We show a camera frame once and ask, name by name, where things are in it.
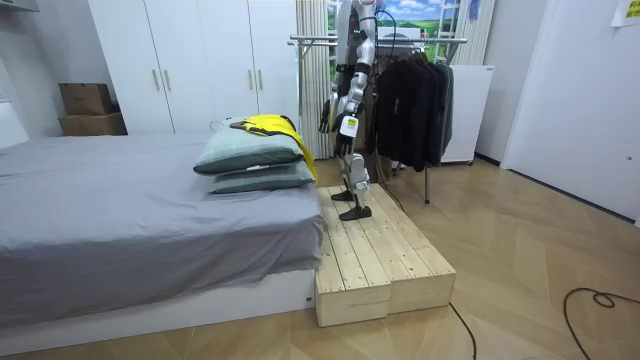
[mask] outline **wooden plank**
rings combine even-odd
[[[333,252],[333,246],[331,246],[329,234],[327,234],[326,231],[322,238],[320,252],[322,253],[322,262],[318,270],[316,270],[316,289],[318,293],[344,291],[344,282],[342,281],[342,275],[340,275],[340,268],[338,267],[338,262]]]
[[[337,194],[342,192],[342,189],[330,188],[330,194]],[[334,201],[334,206],[338,213],[343,213],[350,209],[348,202]],[[383,265],[380,263],[376,252],[374,251],[369,239],[365,235],[364,230],[357,221],[342,222],[342,226],[345,229],[351,245],[360,261],[360,266],[364,272],[369,286],[390,284],[391,281],[387,276],[387,272]]]
[[[331,214],[337,210],[333,207],[333,201],[327,188],[318,189],[320,194],[320,202],[322,204],[323,212]],[[338,219],[338,223],[329,223],[327,232],[329,233],[329,239],[333,246],[333,252],[336,255],[336,262],[340,269],[340,275],[342,276],[342,282],[344,283],[345,290],[361,289],[369,286],[366,276],[360,266],[360,261],[356,255],[351,241],[347,236],[347,232],[342,226],[342,222]]]
[[[453,267],[407,215],[398,208],[380,185],[371,185],[371,193],[434,275],[455,273]]]
[[[367,206],[371,208],[373,221],[377,223],[378,228],[382,230],[382,234],[386,238],[387,243],[391,245],[398,259],[404,264],[408,274],[412,278],[432,276],[433,273],[431,273],[429,267],[424,263],[422,258],[420,258],[413,246],[407,241],[400,229],[398,229],[391,218],[389,218],[389,215],[387,215],[386,211],[384,211],[370,192],[365,193],[365,201]],[[364,222],[361,221],[363,227],[365,227],[366,222],[366,220]]]
[[[455,279],[456,274],[442,274],[393,282],[389,314],[446,306]]]
[[[382,267],[393,282],[396,280],[411,279],[411,275],[402,264],[400,257],[395,253],[389,234],[384,234],[378,225],[371,219],[360,219],[360,226],[364,229],[369,242],[382,263]]]
[[[320,327],[381,319],[389,314],[391,285],[316,293],[316,313]]]

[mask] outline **wardrobe door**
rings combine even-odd
[[[295,1],[249,1],[249,15],[260,113],[286,115],[297,124],[296,48],[287,45],[296,34]]]
[[[200,22],[219,119],[258,113],[248,5],[200,0]]]
[[[210,132],[217,116],[198,0],[144,1],[175,132]]]
[[[102,51],[131,135],[173,133],[143,0],[90,0]]]

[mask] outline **yellow cloth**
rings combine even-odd
[[[313,155],[302,142],[302,136],[296,132],[293,123],[288,118],[280,115],[253,115],[249,116],[246,120],[231,125],[233,128],[244,129],[252,134],[260,136],[271,135],[287,135],[293,138],[302,154],[304,155],[304,161],[311,171],[313,177],[318,180],[318,173],[316,167],[313,164]]]

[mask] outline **gray pillow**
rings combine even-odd
[[[259,136],[225,126],[209,139],[193,171],[215,175],[256,165],[288,164],[302,158],[302,150],[289,136]]]
[[[313,175],[304,161],[271,165],[258,170],[213,175],[211,178],[213,180],[213,184],[209,187],[211,194],[288,189],[313,182]]]

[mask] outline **robot leg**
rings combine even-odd
[[[331,197],[335,201],[355,201],[351,210],[340,214],[340,220],[351,221],[371,217],[371,209],[366,206],[364,193],[369,190],[369,173],[364,166],[364,157],[360,154],[348,154],[338,157],[340,173],[347,190]]]

